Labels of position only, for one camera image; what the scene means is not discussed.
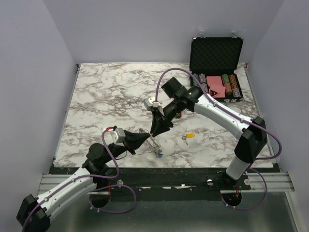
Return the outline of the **yellow capped key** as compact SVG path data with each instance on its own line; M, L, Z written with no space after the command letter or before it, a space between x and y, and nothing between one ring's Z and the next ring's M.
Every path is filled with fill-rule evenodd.
M188 139L191 139L191 138L194 138L195 137L195 134L194 133L186 133L182 136L182 140L185 142L186 145L188 145L188 142L187 140Z

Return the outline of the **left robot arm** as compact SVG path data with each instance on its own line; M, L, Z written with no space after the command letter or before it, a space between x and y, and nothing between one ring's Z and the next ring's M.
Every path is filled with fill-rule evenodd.
M86 161L74 174L51 190L36 197L28 195L21 203L16 219L24 232L45 232L51 220L66 206L83 194L106 188L107 181L117 179L120 169L116 158L135 151L150 137L148 133L133 133L122 128L108 127L103 134L112 132L113 143L94 143Z

